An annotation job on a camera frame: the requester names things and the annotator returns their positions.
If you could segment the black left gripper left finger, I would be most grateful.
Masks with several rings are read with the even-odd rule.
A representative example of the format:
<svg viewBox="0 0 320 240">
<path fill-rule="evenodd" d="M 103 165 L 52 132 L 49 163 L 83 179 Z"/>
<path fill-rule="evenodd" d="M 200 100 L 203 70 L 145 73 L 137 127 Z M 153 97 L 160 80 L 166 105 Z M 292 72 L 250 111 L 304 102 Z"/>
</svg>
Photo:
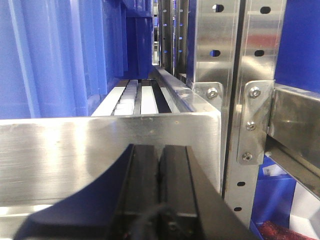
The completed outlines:
<svg viewBox="0 0 320 240">
<path fill-rule="evenodd" d="M 16 240 L 147 240 L 154 238 L 158 159 L 151 145 L 130 144 L 97 179 L 31 214 Z"/>
</svg>

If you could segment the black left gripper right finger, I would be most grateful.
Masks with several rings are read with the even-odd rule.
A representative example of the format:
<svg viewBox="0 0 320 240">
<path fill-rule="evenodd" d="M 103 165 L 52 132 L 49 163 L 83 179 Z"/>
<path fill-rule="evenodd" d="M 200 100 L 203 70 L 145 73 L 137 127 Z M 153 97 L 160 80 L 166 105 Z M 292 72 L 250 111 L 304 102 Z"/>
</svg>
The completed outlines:
<svg viewBox="0 0 320 240">
<path fill-rule="evenodd" d="M 189 146 L 166 145 L 160 158 L 160 201 L 171 209 L 161 240 L 255 240 L 217 193 Z"/>
</svg>

